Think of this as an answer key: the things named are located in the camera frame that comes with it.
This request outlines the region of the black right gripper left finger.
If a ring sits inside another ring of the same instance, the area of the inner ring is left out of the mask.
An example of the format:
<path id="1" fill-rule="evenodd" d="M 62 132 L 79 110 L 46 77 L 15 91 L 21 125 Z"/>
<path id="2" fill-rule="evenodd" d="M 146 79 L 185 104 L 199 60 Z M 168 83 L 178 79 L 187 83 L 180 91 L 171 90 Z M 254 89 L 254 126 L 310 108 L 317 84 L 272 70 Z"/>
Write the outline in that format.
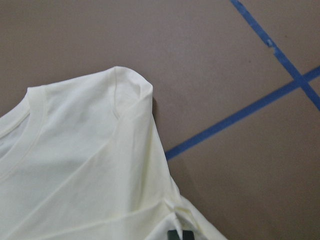
<path id="1" fill-rule="evenodd" d="M 179 235 L 177 230 L 169 230 L 167 232 L 167 239 L 168 240 L 179 240 Z"/>

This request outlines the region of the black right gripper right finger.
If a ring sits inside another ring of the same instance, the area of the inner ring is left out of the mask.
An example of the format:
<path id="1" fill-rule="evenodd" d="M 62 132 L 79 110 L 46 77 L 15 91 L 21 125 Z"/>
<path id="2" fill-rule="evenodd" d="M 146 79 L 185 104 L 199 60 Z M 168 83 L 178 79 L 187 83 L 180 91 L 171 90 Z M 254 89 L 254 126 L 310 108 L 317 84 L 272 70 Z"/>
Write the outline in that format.
<path id="1" fill-rule="evenodd" d="M 194 240 L 194 232 L 191 230 L 183 230 L 182 231 L 182 239 L 183 240 Z"/>

